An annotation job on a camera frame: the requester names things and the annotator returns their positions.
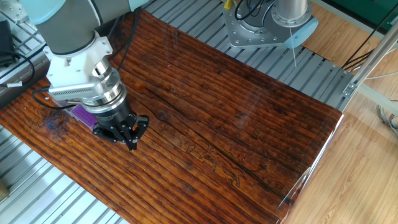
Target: white wire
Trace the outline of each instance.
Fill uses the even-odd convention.
[[[23,10],[23,9],[24,9],[24,8],[21,6],[21,9],[20,9],[19,14],[18,14],[17,21],[15,21],[15,24],[14,24],[14,26],[13,26],[12,29],[11,29],[11,33],[14,31],[15,27],[17,26],[18,21],[19,21],[19,18],[20,18],[21,14],[22,14],[22,10]]]
[[[393,72],[393,73],[390,73],[390,74],[380,75],[378,77],[365,78],[365,80],[370,80],[370,79],[375,79],[375,78],[382,78],[382,77],[387,77],[387,76],[395,75],[395,74],[398,74],[398,72]]]
[[[297,62],[296,62],[296,54],[294,53],[294,45],[293,45],[293,35],[292,35],[292,28],[289,23],[289,30],[290,30],[290,40],[292,41],[292,49],[293,49],[293,59],[294,59],[294,67],[297,68]]]
[[[383,123],[386,124],[391,129],[391,131],[398,137],[398,131],[395,129],[392,122],[390,122],[390,120],[387,119],[387,116],[384,112],[384,108],[382,108],[380,105],[378,105],[377,108],[379,109],[379,116],[383,121]]]

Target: wooden board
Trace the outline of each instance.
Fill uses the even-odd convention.
[[[32,90],[0,124],[132,223],[275,223],[342,116],[146,12],[121,76],[150,118],[136,152],[44,109]]]

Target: purple sponge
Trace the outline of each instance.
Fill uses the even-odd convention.
[[[97,123],[94,115],[87,112],[82,105],[76,106],[72,111],[72,114],[80,120],[83,124],[89,127],[91,130],[94,128],[94,125]]]

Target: wooden floor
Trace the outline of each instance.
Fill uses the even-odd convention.
[[[342,66],[368,33],[317,5],[314,11],[320,27],[305,46]],[[372,38],[362,53],[378,42]],[[397,61],[394,51],[371,76],[398,71]],[[398,99],[398,76],[365,84]],[[398,139],[381,123],[376,104],[360,93],[344,114],[287,223],[398,223]]]

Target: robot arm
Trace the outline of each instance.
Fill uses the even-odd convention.
[[[148,126],[129,106],[119,73],[106,58],[112,47],[94,31],[140,7],[147,0],[21,0],[29,19],[47,43],[49,94],[55,100],[78,99],[97,124],[93,134],[136,149]]]

